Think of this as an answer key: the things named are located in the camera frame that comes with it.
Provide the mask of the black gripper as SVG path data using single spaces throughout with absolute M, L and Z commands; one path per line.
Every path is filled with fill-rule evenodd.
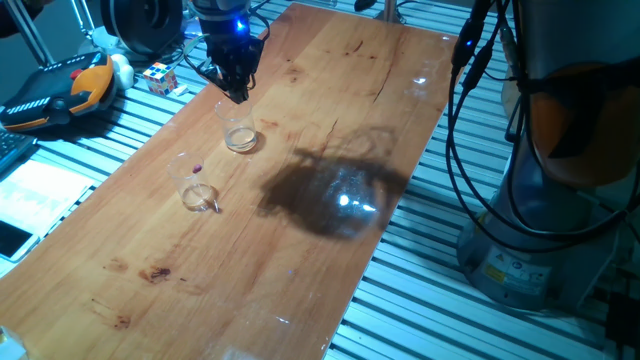
M 215 68 L 216 86 L 230 99 L 241 104 L 249 99 L 255 87 L 255 73 L 265 41 L 251 34 L 248 17 L 233 17 L 221 21 L 203 21 L 207 35 L 207 55 Z M 235 91 L 234 78 L 237 80 Z

